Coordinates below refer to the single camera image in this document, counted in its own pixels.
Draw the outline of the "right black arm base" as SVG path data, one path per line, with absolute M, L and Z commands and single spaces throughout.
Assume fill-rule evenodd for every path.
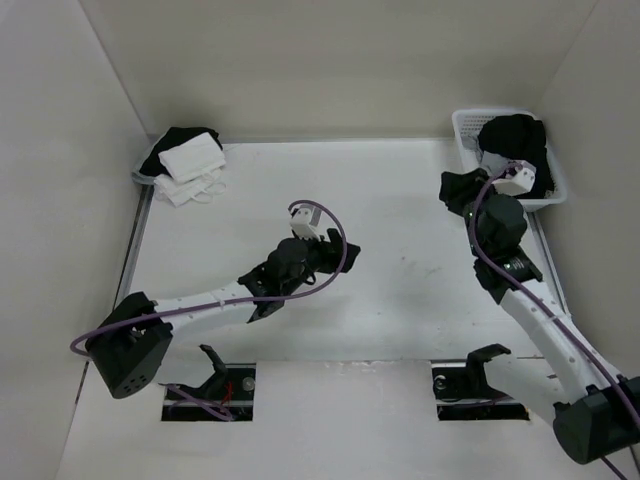
M 440 421 L 501 421 L 530 419 L 528 410 L 507 394 L 489 386 L 484 366 L 511 351 L 500 344 L 474 350 L 464 361 L 432 364 L 432 390 Z

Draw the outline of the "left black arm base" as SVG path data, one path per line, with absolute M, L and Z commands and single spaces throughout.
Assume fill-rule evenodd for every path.
M 249 422 L 253 420 L 257 366 L 227 364 L 209 345 L 200 345 L 212 373 L 199 386 L 167 389 L 162 420 L 170 422 Z

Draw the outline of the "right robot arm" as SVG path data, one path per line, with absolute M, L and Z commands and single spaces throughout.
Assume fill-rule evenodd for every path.
M 586 465 L 638 444 L 639 380 L 586 340 L 522 249 L 528 222 L 511 192 L 524 173 L 516 166 L 495 176 L 483 169 L 444 172 L 439 198 L 464 220 L 480 286 L 524 330 L 550 371 L 537 372 L 492 344 L 468 354 L 463 380 L 478 397 L 503 393 L 528 407 L 565 454 Z

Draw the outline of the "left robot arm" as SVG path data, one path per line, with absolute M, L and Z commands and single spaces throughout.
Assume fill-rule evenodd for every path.
M 217 290 L 169 300 L 134 292 L 86 339 L 85 350 L 115 399 L 128 398 L 152 382 L 214 398 L 223 390 L 225 377 L 217 352 L 201 346 L 212 365 L 194 369 L 188 363 L 177 365 L 177 345 L 223 326 L 269 317 L 286 302 L 320 290 L 318 275 L 333 281 L 348 273 L 360 252 L 360 246 L 331 228 L 318 238 L 280 241 L 265 261 Z

